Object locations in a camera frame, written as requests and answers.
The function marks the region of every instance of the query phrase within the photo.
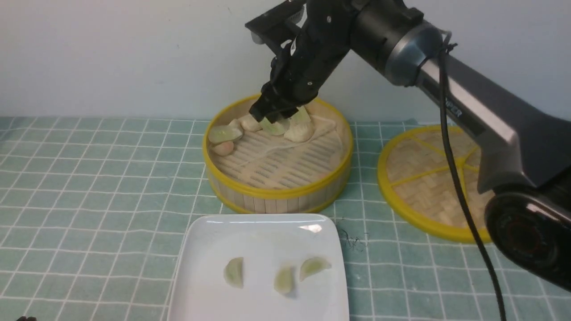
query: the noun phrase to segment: yellow rim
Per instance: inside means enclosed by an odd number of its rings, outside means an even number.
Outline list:
[[[315,101],[320,103],[321,105],[329,108],[330,110],[332,110],[334,113],[336,113],[342,120],[343,123],[346,125],[347,127],[347,132],[349,133],[350,137],[350,146],[349,146],[349,151],[347,152],[347,154],[345,155],[345,158],[343,159],[343,161],[341,162],[341,165],[339,165],[339,167],[331,172],[327,177],[325,177],[322,180],[319,180],[315,183],[311,183],[309,185],[306,186],[302,186],[302,187],[298,187],[298,188],[292,188],[290,190],[265,190],[263,188],[255,188],[255,187],[251,187],[245,184],[241,184],[239,182],[236,182],[235,180],[232,180],[231,178],[227,177],[226,175],[224,175],[212,162],[212,160],[210,159],[210,157],[208,156],[208,150],[207,150],[207,146],[208,146],[208,132],[210,132],[210,128],[212,127],[212,125],[220,118],[221,115],[223,115],[226,111],[228,111],[229,109],[235,107],[236,105],[239,105],[245,101],[249,101],[251,99],[255,99],[257,97],[260,97],[260,94],[257,95],[253,95],[244,99],[241,99],[231,105],[229,105],[228,107],[224,108],[221,112],[219,112],[214,119],[210,122],[210,124],[208,124],[208,127],[206,128],[206,132],[204,133],[204,138],[202,139],[202,155],[204,157],[204,162],[206,163],[206,167],[208,168],[208,170],[210,171],[210,173],[221,183],[224,184],[225,186],[235,190],[235,191],[239,191],[240,193],[244,194],[244,195],[248,195],[251,197],[256,197],[256,198],[270,198],[270,199],[288,199],[288,198],[297,198],[303,195],[307,195],[310,194],[312,192],[315,192],[317,190],[321,190],[322,188],[328,186],[334,179],[336,179],[348,166],[351,165],[351,155],[353,154],[353,135],[351,134],[351,131],[349,130],[349,123],[347,122],[347,120],[343,117],[343,115],[336,110],[333,106],[331,106],[330,104],[322,101],[319,98],[316,98]]]
[[[325,210],[329,205],[331,205],[339,197],[339,195],[341,195],[341,193],[343,192],[348,181],[349,181],[349,175],[343,181],[343,185],[341,186],[341,189],[339,190],[339,192],[337,192],[337,194],[333,195],[333,197],[328,199],[327,201],[325,201],[325,203],[323,203],[317,207],[311,208],[311,209],[307,210],[305,213],[319,213],[319,212]],[[214,186],[214,183],[211,180],[209,180],[208,182],[210,184],[210,187],[212,187],[212,190],[214,191],[214,194],[216,195],[216,197],[218,197],[218,199],[220,199],[220,201],[222,203],[224,203],[224,205],[228,206],[232,211],[239,213],[239,214],[255,214],[254,212],[246,211],[245,209],[239,207],[238,205],[230,202],[227,198],[225,198],[224,196],[222,196],[218,192],[218,190]]]
[[[380,187],[381,192],[383,193],[385,199],[387,200],[387,203],[395,210],[395,212],[397,212],[400,216],[402,216],[407,222],[409,222],[413,226],[425,231],[428,234],[438,236],[439,238],[451,240],[454,242],[474,243],[475,242],[474,237],[472,236],[472,233],[470,232],[469,228],[452,227],[452,226],[448,226],[448,225],[445,225],[445,224],[442,224],[439,222],[435,222],[434,220],[428,219],[426,216],[421,215],[420,213],[415,211],[413,208],[409,207],[395,193],[395,191],[391,187],[392,184],[388,179],[388,175],[387,175],[387,171],[386,171],[387,160],[388,160],[389,155],[391,154],[392,149],[395,148],[395,146],[404,139],[412,138],[413,136],[415,136],[419,133],[423,133],[423,132],[427,132],[427,131],[433,131],[433,130],[440,131],[440,125],[421,127],[421,128],[417,128],[417,129],[413,129],[413,130],[408,130],[408,131],[394,137],[385,145],[385,147],[383,148],[381,155],[379,157],[379,164],[377,167],[377,179],[379,182],[379,187]],[[461,130],[458,127],[450,127],[449,131],[460,132]],[[462,167],[464,165],[464,162],[466,161],[466,159],[470,155],[471,155],[471,153],[469,153],[467,156],[464,156],[463,158],[457,158],[456,159],[456,165],[459,167]],[[415,175],[415,177],[404,179],[403,181],[416,179],[419,176],[430,174],[433,171],[425,172],[421,175]],[[464,177],[463,177],[463,175],[460,175],[460,176],[461,176],[461,183],[464,185]],[[485,228],[479,229],[478,233],[480,234],[480,237],[482,238],[483,242],[489,243],[492,241],[488,231]]]

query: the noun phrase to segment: white dumpling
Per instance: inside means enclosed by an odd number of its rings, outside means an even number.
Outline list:
[[[228,126],[237,128],[239,131],[242,132],[242,134],[244,133],[244,128],[242,128],[242,124],[241,124],[240,121],[237,120],[237,119],[233,119],[233,120],[228,124]]]
[[[235,288],[243,288],[244,280],[242,275],[242,265],[244,258],[234,258],[224,268],[224,279],[226,283]]]
[[[256,121],[254,116],[247,114],[246,116],[240,117],[240,124],[242,128],[246,131],[259,131],[262,129],[260,123]]]
[[[274,280],[274,290],[280,294],[288,294],[293,290],[293,267],[282,267]]]
[[[308,259],[301,265],[301,269],[299,270],[299,281],[302,282],[310,276],[329,268],[331,268],[331,264],[323,258],[314,257]]]
[[[306,142],[313,136],[315,128],[312,123],[301,123],[292,125],[284,134],[284,138],[292,142]]]

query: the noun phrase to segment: black cable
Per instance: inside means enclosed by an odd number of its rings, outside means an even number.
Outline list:
[[[504,305],[504,298],[502,297],[500,282],[498,281],[498,277],[494,270],[494,266],[492,261],[490,260],[490,256],[484,247],[484,243],[480,238],[480,234],[478,233],[478,229],[476,228],[476,224],[470,214],[470,208],[468,207],[468,202],[464,197],[464,192],[462,191],[462,186],[460,183],[460,177],[458,176],[458,171],[456,170],[456,162],[454,161],[454,154],[452,152],[452,147],[450,146],[450,137],[448,136],[448,121],[446,115],[446,94],[448,92],[448,74],[446,73],[446,55],[455,47],[455,45],[449,44],[451,33],[445,33],[446,37],[444,39],[444,45],[442,50],[439,52],[438,56],[438,64],[440,67],[440,128],[442,131],[442,142],[444,145],[444,153],[446,154],[446,160],[448,161],[448,166],[450,167],[450,174],[452,175],[452,180],[454,182],[454,188],[456,190],[456,194],[458,194],[458,201],[460,202],[460,207],[464,212],[464,216],[466,217],[466,221],[468,222],[468,227],[470,227],[470,231],[474,236],[474,240],[476,241],[476,245],[478,246],[478,250],[480,250],[480,254],[484,259],[484,263],[486,264],[486,268],[490,273],[490,277],[492,278],[492,284],[494,287],[494,291],[496,292],[496,300],[498,303],[498,307],[500,309],[500,320],[506,321],[505,315],[505,305]]]

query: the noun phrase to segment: dumpling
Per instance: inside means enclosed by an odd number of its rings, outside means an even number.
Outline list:
[[[242,275],[242,265],[244,258],[234,258],[224,268],[224,279],[232,287],[243,288],[244,279]]]
[[[310,276],[329,268],[331,268],[331,264],[323,258],[314,257],[308,259],[301,265],[301,269],[299,270],[299,281],[302,282]]]
[[[274,280],[274,290],[280,294],[288,294],[293,290],[293,267],[282,267]]]

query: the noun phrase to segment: bamboo steamer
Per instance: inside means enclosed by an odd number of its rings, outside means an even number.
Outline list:
[[[264,131],[244,132],[234,151],[221,157],[211,151],[208,133],[246,115],[259,95],[222,110],[208,125],[202,149],[208,181],[216,196],[238,213],[319,212],[342,192],[351,171],[353,137],[333,106],[315,99],[306,109],[316,128],[309,142],[293,143]],[[263,151],[280,147],[261,157]]]
[[[480,149],[459,127],[448,131],[472,218],[482,241],[489,243],[484,208],[493,192],[477,191]],[[410,224],[439,238],[475,242],[454,189],[440,125],[408,130],[391,139],[379,157],[377,178],[387,203]]]

